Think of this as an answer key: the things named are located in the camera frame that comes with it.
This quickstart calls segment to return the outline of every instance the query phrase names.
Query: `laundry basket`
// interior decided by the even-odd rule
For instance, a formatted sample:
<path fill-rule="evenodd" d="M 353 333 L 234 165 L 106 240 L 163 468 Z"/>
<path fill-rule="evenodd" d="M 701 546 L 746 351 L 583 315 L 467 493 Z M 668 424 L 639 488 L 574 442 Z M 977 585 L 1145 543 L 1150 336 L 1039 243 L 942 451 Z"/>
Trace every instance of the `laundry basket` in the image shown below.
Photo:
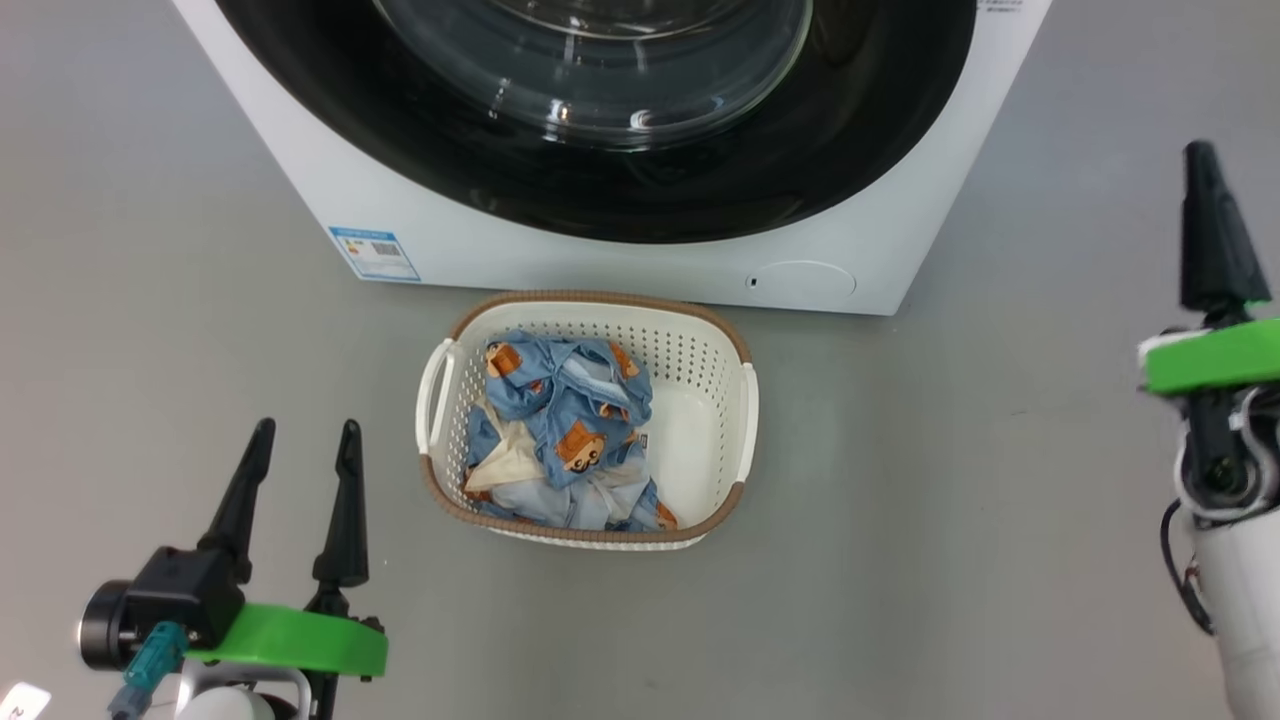
<path fill-rule="evenodd" d="M 484 395 L 484 351 L 509 331 L 604 338 L 649 368 L 649 470 L 680 529 L 620 533 L 544 528 L 480 514 L 462 493 L 467 413 Z M 513 292 L 475 307 L 431 354 L 417 392 L 422 478 L 454 518 L 522 539 L 595 550 L 676 550 L 728 518 L 751 469 L 758 419 L 746 345 L 695 305 L 602 292 Z"/>

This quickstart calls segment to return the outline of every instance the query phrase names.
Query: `gray floor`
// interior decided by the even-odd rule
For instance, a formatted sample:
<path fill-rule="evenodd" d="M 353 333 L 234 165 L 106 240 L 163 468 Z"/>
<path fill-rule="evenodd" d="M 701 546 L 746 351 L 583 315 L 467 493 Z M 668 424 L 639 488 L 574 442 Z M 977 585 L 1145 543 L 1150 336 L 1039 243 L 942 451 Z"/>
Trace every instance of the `gray floor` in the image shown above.
<path fill-rule="evenodd" d="M 84 598 L 191 544 L 280 423 L 251 597 L 301 603 L 342 420 L 366 429 L 390 674 L 344 717 L 1225 717 L 1162 575 L 1179 151 L 1220 143 L 1280 281 L 1280 4 L 1059 0 L 901 314 L 728 310 L 764 409 L 694 550 L 463 527 L 413 392 L 483 293 L 357 282 L 164 0 L 0 4 L 0 683 L 99 716 Z"/>

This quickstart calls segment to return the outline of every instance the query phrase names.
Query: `white washing machine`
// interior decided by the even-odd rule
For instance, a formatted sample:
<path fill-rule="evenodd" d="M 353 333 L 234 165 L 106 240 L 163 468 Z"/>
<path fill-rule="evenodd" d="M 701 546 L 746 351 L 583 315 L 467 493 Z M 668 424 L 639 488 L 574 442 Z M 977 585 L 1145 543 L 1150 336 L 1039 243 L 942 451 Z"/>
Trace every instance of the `white washing machine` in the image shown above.
<path fill-rule="evenodd" d="M 897 310 L 1050 0 L 175 0 L 361 278 Z"/>

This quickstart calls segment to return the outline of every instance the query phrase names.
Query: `basket handle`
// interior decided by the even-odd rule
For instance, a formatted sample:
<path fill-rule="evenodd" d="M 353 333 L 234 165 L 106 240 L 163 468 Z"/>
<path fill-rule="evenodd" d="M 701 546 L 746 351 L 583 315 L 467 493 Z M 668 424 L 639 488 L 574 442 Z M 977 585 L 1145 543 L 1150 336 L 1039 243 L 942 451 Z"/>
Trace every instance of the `basket handle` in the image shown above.
<path fill-rule="evenodd" d="M 755 382 L 755 366 L 742 363 L 742 447 L 739 451 L 737 479 L 745 483 L 755 459 L 755 433 L 760 429 L 760 387 Z"/>
<path fill-rule="evenodd" d="M 440 415 L 444 414 L 444 400 L 449 397 L 449 384 L 453 382 L 453 338 L 445 338 L 435 347 L 431 357 L 422 370 L 422 382 L 417 386 L 417 407 L 413 414 L 413 433 L 417 437 L 417 451 L 421 455 L 431 455 L 431 446 L 440 439 Z M 440 384 L 440 397 L 436 400 L 435 413 L 428 416 L 431 407 L 431 388 L 435 387 L 440 370 L 444 370 L 444 382 Z"/>

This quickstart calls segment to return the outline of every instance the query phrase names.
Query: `green strip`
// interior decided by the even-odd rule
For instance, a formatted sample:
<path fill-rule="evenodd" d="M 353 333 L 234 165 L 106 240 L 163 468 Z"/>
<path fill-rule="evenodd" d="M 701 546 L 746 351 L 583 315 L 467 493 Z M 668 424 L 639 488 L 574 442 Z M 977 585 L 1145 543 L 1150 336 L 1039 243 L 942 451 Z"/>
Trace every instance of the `green strip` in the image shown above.
<path fill-rule="evenodd" d="M 1257 320 L 1147 354 L 1147 389 L 1184 395 L 1280 380 L 1280 319 Z"/>
<path fill-rule="evenodd" d="M 188 651 L 187 657 L 380 678 L 387 673 L 387 635 L 355 620 L 246 605 L 223 644 Z"/>

